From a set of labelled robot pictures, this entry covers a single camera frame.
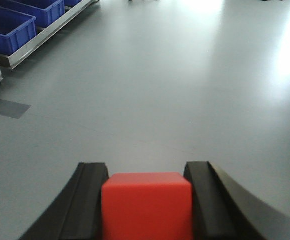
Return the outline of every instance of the floor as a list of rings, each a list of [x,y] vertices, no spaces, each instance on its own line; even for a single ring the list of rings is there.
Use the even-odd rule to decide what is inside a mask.
[[[212,161],[290,216],[290,0],[101,0],[15,70],[0,100],[0,240],[79,162],[182,173]]]

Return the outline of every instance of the black mat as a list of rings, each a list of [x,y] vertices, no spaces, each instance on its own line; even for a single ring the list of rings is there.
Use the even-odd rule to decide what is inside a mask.
[[[30,107],[30,105],[0,99],[0,116],[20,119]]]

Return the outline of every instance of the red block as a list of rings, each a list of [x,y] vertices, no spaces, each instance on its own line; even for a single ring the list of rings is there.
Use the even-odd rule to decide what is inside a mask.
[[[115,174],[102,187],[103,240],[193,240],[192,205],[177,172]]]

